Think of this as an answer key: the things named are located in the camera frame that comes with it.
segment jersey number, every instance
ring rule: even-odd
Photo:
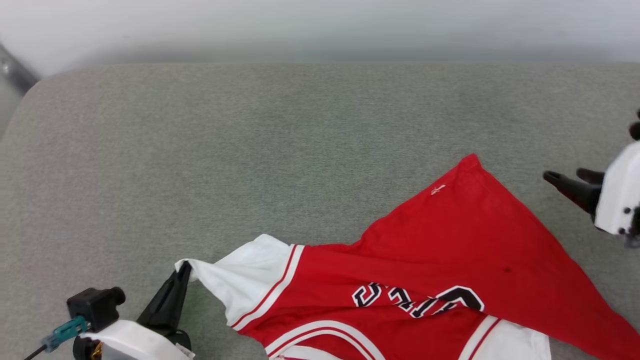
[[[366,286],[359,287],[351,296],[353,302],[358,307],[373,304],[382,293],[382,287],[376,282],[371,282]],[[429,298],[420,304],[416,304],[409,297],[405,289],[391,288],[387,295],[389,300],[394,302],[403,311],[409,313],[413,318],[421,318],[425,314],[435,315],[458,305],[470,307],[472,309],[484,310],[484,303],[470,288],[464,286],[454,286],[439,293],[435,298]]]

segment red basketball jersey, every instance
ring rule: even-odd
[[[475,155],[352,245],[261,235],[183,261],[271,359],[547,360],[544,334],[640,359],[638,333]]]

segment gray couch cushion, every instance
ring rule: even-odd
[[[464,155],[558,237],[640,327],[640,251],[543,182],[604,169],[629,142],[640,65],[125,65],[27,94],[0,143],[4,358],[68,320],[65,300],[120,286],[135,319],[180,258],[216,261],[260,233],[352,242]],[[264,358],[189,288],[199,359]],[[589,359],[552,342],[556,359]],[[70,358],[70,343],[43,359]]]

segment white wall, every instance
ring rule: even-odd
[[[133,61],[640,60],[640,0],[1,0],[40,76]]]

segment white jersey trim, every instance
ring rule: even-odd
[[[334,335],[348,341],[366,360],[385,359],[376,345],[358,329],[333,320],[310,322],[291,331],[287,331],[274,342],[264,347],[264,350],[270,359],[276,359],[291,346],[318,335]]]
[[[282,352],[276,359],[287,359],[288,357],[301,360],[341,360],[324,350],[297,345],[287,348],[287,350]]]
[[[551,360],[549,337],[501,320],[489,329],[471,356],[472,360]]]
[[[471,335],[467,344],[462,349],[458,360],[472,360],[472,357],[475,355],[478,347],[484,341],[487,334],[493,329],[493,327],[498,324],[500,319],[487,315],[486,318],[476,327],[476,331]]]
[[[269,292],[267,293],[266,297],[262,299],[262,301],[255,309],[249,311],[243,316],[240,316],[240,319],[230,325],[231,328],[236,331],[240,331],[248,323],[257,318],[260,318],[262,315],[266,314],[267,311],[269,311],[278,297],[280,297],[280,294],[282,294],[286,287],[291,283],[291,279],[293,279],[293,275],[296,273],[296,268],[298,267],[300,256],[302,255],[302,250],[304,250],[304,248],[305,247],[303,245],[292,246],[289,262],[285,267],[284,274],[282,274],[280,280],[273,285],[271,290],[269,290]]]

